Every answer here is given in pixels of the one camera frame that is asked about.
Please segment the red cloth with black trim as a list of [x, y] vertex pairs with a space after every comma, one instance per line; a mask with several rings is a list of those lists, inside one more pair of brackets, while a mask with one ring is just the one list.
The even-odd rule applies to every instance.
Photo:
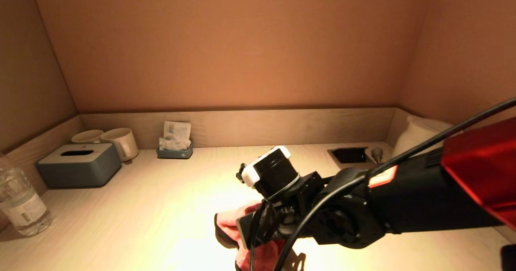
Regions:
[[[250, 251], [243, 246], [236, 220], [259, 209], [261, 202], [252, 201], [236, 210], [217, 213], [214, 227], [218, 238], [230, 248], [238, 249], [235, 258], [236, 271], [250, 271]], [[273, 240], [254, 249], [253, 271], [273, 271], [284, 248], [285, 240]]]

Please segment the black recessed socket box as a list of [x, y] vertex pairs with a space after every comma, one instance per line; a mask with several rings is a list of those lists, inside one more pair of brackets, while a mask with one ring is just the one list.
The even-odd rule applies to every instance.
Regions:
[[375, 162], [368, 156], [367, 147], [342, 147], [327, 150], [330, 158], [340, 168], [356, 167], [368, 169]]

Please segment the small blue-grey sachet holder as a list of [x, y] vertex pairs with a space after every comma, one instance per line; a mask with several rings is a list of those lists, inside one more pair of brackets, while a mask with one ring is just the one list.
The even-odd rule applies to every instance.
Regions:
[[194, 151], [193, 145], [186, 150], [161, 150], [156, 149], [158, 159], [190, 159]]

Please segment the tall white printed sachet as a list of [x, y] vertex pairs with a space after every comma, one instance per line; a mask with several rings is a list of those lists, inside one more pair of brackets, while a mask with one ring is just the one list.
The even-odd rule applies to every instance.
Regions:
[[170, 138], [175, 141], [190, 140], [191, 123], [164, 121], [163, 137]]

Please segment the white electric kettle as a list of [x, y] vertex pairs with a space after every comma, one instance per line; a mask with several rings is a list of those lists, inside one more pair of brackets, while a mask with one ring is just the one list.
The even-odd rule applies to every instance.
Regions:
[[419, 118], [413, 115], [407, 117], [407, 128], [401, 133], [393, 148], [392, 157], [395, 157], [421, 143], [435, 137], [439, 133], [451, 128], [447, 122]]

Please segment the white ceramic mug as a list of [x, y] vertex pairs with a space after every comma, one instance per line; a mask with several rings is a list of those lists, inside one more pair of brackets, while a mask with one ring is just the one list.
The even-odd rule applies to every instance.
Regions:
[[84, 131], [74, 135], [71, 141], [74, 144], [101, 144], [104, 131], [95, 129], [90, 131]]
[[101, 140], [114, 145], [122, 162], [130, 161], [139, 154], [135, 136], [130, 128], [115, 128], [102, 133]]

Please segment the grey tissue box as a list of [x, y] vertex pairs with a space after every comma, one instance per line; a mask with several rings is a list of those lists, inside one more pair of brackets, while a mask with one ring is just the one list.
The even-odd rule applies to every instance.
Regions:
[[105, 186], [122, 167], [113, 144], [65, 144], [35, 163], [50, 189]]

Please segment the clear plastic water bottle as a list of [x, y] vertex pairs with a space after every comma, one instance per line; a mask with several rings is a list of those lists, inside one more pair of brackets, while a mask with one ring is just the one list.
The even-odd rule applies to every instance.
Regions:
[[24, 237], [44, 232], [53, 222], [50, 210], [22, 168], [0, 153], [0, 211]]

